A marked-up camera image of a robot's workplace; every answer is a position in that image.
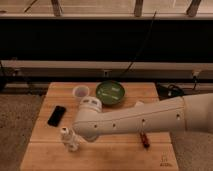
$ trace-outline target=wooden table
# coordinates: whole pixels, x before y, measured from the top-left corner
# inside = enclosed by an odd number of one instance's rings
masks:
[[[72,97],[73,87],[83,84],[95,95],[97,83],[51,83],[41,107],[28,144],[21,171],[124,171],[152,170],[177,171],[169,133],[148,134],[149,150],[144,149],[139,134],[101,136],[94,143],[79,138],[80,149],[70,153],[60,140],[60,128],[69,127],[78,110],[78,102]],[[144,103],[158,101],[153,83],[122,83],[126,96],[114,107],[103,107],[103,111],[132,107],[136,101]],[[47,125],[56,105],[67,108],[58,127]]]

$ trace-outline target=speckled floor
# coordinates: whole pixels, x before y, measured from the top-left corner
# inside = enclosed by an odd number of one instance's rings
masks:
[[[18,171],[43,97],[0,95],[0,171]]]
[[[0,171],[19,171],[43,101],[38,95],[0,95]],[[171,134],[181,171],[213,170],[213,134]]]

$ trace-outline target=black phone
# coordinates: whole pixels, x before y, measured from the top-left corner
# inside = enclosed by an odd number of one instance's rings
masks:
[[[48,120],[48,125],[51,126],[55,126],[57,127],[62,116],[64,115],[64,113],[66,112],[66,108],[63,106],[56,106],[52,115],[50,116],[49,120]]]

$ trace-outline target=white container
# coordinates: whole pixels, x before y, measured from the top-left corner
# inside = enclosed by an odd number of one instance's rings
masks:
[[[72,94],[80,102],[84,97],[89,96],[90,89],[85,85],[79,85],[73,88]]]

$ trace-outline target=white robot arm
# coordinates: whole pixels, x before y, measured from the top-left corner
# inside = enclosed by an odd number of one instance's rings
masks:
[[[176,97],[132,108],[101,112],[101,102],[85,97],[72,128],[87,141],[100,135],[161,132],[213,132],[213,94]]]

